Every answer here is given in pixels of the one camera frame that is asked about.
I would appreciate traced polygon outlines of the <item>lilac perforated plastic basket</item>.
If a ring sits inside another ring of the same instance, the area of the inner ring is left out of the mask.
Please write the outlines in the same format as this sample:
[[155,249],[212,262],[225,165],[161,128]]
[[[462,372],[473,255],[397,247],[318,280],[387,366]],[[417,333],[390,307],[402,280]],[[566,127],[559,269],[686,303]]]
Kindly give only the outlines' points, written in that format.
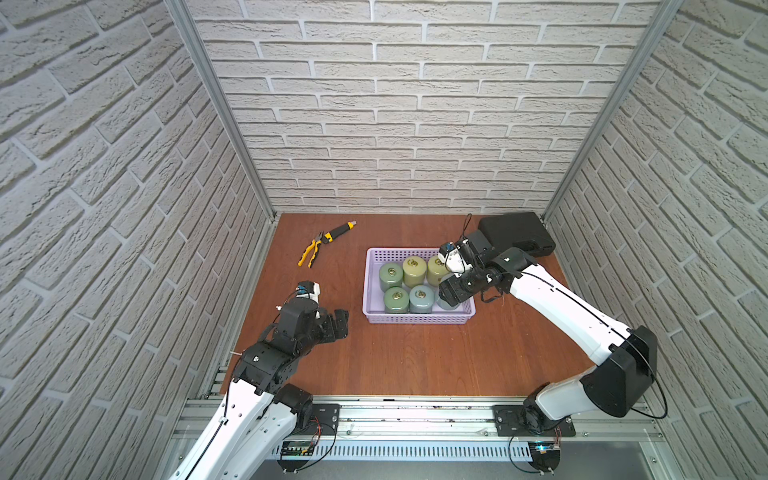
[[431,313],[387,313],[384,293],[380,288],[379,270],[386,263],[402,263],[407,257],[415,255],[427,261],[438,253],[437,248],[369,248],[366,255],[365,282],[362,311],[372,324],[446,324],[462,325],[475,314],[475,300],[460,304],[454,310],[433,306]]

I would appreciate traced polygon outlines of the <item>blue-grey canister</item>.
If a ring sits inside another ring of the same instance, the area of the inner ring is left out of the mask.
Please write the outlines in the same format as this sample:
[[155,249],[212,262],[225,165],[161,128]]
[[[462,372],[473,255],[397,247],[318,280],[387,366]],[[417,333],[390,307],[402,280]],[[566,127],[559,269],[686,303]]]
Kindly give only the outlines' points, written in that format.
[[434,289],[428,285],[417,285],[410,290],[409,312],[413,314],[429,314],[435,304]]
[[463,305],[459,303],[458,305],[451,306],[448,302],[444,301],[441,298],[437,298],[433,307],[433,311],[441,314],[441,315],[454,315],[461,312],[463,309]]

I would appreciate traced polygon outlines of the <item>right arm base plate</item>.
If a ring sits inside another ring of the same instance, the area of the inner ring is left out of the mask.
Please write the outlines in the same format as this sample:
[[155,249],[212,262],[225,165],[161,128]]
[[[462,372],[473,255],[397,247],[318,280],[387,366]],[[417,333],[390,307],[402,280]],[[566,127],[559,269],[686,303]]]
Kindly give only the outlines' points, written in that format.
[[491,407],[497,435],[500,437],[575,437],[572,419],[548,419],[533,407],[494,405]]

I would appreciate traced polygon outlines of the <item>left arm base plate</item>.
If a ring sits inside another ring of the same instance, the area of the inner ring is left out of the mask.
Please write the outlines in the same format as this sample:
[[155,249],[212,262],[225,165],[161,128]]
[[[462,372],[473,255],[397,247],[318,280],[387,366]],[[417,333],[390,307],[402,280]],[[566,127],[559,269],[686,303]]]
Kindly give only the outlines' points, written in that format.
[[313,435],[319,430],[323,435],[329,432],[328,425],[334,430],[338,427],[341,405],[338,403],[319,403],[305,405],[297,414],[292,435]]

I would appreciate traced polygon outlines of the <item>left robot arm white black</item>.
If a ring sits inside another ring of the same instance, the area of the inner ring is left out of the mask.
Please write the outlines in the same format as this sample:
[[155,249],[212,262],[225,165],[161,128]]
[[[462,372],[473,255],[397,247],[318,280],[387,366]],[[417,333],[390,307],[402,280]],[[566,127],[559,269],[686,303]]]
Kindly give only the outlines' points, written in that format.
[[289,383],[316,346],[348,336],[349,312],[329,312],[313,295],[285,303],[236,362],[213,417],[171,479],[249,479],[312,417],[313,395]]

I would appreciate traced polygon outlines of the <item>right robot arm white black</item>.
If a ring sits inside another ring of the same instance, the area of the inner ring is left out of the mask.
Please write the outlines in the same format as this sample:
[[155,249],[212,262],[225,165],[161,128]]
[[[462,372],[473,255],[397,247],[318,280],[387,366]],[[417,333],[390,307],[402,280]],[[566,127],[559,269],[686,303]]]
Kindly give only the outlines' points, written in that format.
[[457,306],[495,288],[527,303],[573,340],[592,367],[569,379],[548,383],[523,403],[525,429],[541,435],[573,414],[599,410],[622,418],[657,379],[656,335],[631,328],[602,313],[557,281],[525,251],[492,246],[479,231],[440,246],[449,274],[440,298]]

